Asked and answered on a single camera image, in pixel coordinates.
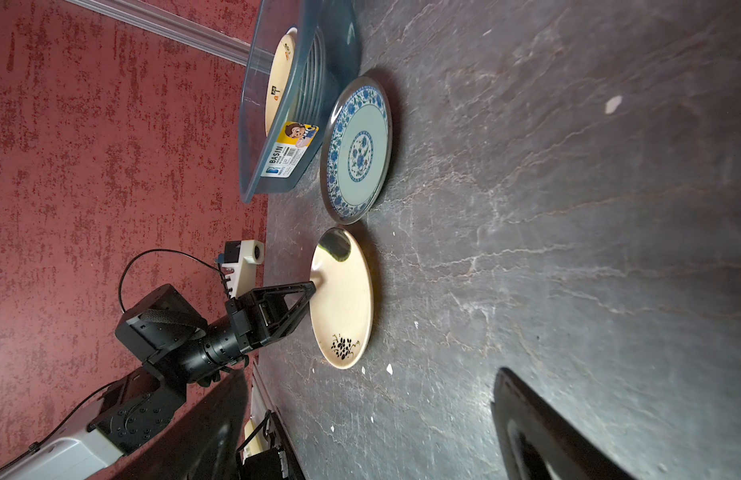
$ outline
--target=gray tabletop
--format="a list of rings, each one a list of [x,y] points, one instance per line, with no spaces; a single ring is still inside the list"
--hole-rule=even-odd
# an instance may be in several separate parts
[[[309,478],[505,478],[500,366],[638,478],[741,478],[741,2],[356,3],[395,147],[370,344],[260,368]],[[265,283],[333,226],[271,195]],[[387,372],[391,365],[392,373]]]

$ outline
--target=white debris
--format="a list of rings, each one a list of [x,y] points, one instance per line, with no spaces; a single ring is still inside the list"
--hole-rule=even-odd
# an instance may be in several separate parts
[[[606,101],[606,115],[610,115],[611,113],[613,113],[615,109],[619,107],[622,100],[623,97],[621,95],[616,95],[615,97]]]
[[[346,44],[352,43],[354,37],[354,23],[349,24],[349,30],[346,31]]]

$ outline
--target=black object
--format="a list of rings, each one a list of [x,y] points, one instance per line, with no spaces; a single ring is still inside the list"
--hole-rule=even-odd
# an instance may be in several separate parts
[[[218,255],[216,264],[237,264],[240,260],[240,245],[242,242],[236,240],[233,242],[227,242],[224,244],[224,253]],[[261,254],[260,249],[257,246],[253,247],[253,257],[258,260],[258,256]]]
[[[234,460],[248,386],[234,370],[113,480],[238,480]]]
[[[510,480],[634,480],[510,369],[493,387],[493,421]]]
[[[307,312],[314,283],[253,289],[228,300],[212,325],[171,285],[149,293],[122,315],[115,335],[142,367],[104,394],[97,428],[128,455],[160,433],[186,402],[187,383],[210,386],[221,370],[287,336]],[[285,297],[299,294],[288,308]]]
[[[240,452],[262,429],[269,448],[243,463]],[[237,449],[237,466],[240,480],[306,480],[280,417],[271,410]]]

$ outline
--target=blue and white porcelain plate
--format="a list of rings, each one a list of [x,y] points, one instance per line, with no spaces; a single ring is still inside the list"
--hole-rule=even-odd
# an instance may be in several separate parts
[[[387,176],[391,120],[387,97],[373,79],[359,77],[338,98],[320,159],[328,212],[351,224],[371,208]]]

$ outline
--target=stacked plates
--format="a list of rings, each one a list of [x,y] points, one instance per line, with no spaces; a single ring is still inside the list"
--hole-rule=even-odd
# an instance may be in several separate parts
[[[309,51],[307,69],[301,79],[294,118],[305,124],[316,124],[325,97],[325,40],[318,28]]]

